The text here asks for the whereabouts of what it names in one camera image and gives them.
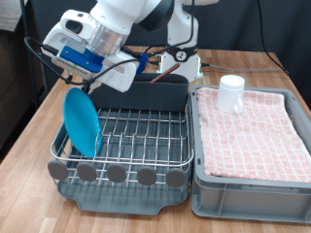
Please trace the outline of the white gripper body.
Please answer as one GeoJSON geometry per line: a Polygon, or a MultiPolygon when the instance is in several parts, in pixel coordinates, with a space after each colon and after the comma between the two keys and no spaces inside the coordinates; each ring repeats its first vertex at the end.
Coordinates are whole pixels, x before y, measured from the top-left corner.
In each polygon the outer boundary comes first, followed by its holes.
{"type": "Polygon", "coordinates": [[[138,62],[121,51],[131,25],[130,17],[119,10],[68,10],[44,40],[56,53],[45,50],[44,54],[85,81],[125,92],[138,68],[138,62]]]}

